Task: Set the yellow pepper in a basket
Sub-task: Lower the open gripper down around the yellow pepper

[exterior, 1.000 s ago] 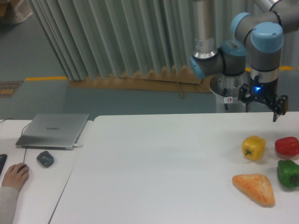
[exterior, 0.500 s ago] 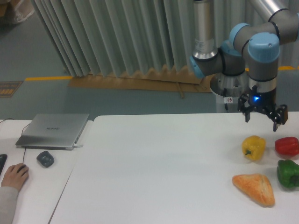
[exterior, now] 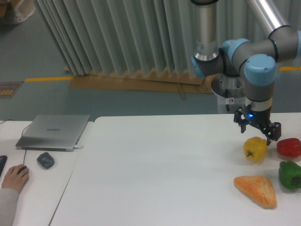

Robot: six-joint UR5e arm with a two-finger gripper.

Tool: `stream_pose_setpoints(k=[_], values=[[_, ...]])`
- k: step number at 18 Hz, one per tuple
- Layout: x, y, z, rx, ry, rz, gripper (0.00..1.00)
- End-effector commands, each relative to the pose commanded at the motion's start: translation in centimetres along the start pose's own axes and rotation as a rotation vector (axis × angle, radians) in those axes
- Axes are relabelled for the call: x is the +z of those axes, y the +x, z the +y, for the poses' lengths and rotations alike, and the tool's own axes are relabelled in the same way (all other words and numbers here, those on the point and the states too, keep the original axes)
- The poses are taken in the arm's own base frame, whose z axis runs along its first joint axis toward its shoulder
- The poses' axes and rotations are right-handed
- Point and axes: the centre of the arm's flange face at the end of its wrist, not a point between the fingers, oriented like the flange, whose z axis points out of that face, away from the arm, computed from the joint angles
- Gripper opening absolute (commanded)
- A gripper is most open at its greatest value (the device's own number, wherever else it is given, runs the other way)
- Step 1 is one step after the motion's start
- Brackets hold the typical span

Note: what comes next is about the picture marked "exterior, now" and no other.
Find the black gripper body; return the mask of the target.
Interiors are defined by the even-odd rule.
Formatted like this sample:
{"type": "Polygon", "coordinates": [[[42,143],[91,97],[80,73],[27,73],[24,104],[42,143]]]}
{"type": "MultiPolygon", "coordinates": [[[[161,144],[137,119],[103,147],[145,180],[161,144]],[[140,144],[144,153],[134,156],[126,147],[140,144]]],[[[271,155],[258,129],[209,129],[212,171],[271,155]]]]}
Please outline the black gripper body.
{"type": "Polygon", "coordinates": [[[264,111],[255,111],[251,105],[239,107],[234,113],[234,122],[249,121],[249,125],[260,130],[260,125],[266,125],[270,121],[271,108],[264,111]]]}

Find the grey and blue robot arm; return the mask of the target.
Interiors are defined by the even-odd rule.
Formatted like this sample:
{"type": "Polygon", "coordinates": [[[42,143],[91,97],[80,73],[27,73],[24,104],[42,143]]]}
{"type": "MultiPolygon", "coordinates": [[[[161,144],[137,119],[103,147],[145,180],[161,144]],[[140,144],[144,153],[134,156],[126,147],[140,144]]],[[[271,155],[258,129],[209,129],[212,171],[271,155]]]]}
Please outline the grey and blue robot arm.
{"type": "Polygon", "coordinates": [[[266,40],[227,40],[216,46],[217,1],[194,0],[196,49],[191,56],[199,78],[223,73],[240,76],[245,104],[234,113],[241,131],[250,125],[266,136],[267,143],[281,137],[281,124],[270,121],[276,64],[301,56],[301,33],[283,18],[271,0],[249,0],[247,5],[260,24],[266,40]]]}

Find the grey sleeved forearm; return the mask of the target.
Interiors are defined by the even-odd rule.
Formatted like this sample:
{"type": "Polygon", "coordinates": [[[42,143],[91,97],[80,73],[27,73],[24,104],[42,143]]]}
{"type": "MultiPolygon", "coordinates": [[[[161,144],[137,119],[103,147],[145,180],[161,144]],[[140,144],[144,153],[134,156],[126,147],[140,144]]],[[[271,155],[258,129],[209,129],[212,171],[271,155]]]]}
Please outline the grey sleeved forearm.
{"type": "Polygon", "coordinates": [[[11,226],[13,224],[19,193],[12,188],[0,189],[0,225],[11,226]]]}

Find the person's bare hand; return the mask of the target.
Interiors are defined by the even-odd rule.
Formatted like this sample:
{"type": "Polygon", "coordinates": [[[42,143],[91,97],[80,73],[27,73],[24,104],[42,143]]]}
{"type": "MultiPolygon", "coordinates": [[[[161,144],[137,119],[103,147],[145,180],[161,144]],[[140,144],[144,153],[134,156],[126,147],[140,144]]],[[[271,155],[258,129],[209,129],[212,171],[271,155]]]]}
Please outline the person's bare hand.
{"type": "Polygon", "coordinates": [[[23,166],[23,164],[20,164],[11,167],[4,176],[1,188],[13,189],[20,193],[29,179],[29,172],[28,175],[24,178],[18,178],[17,176],[17,171],[23,166]]]}

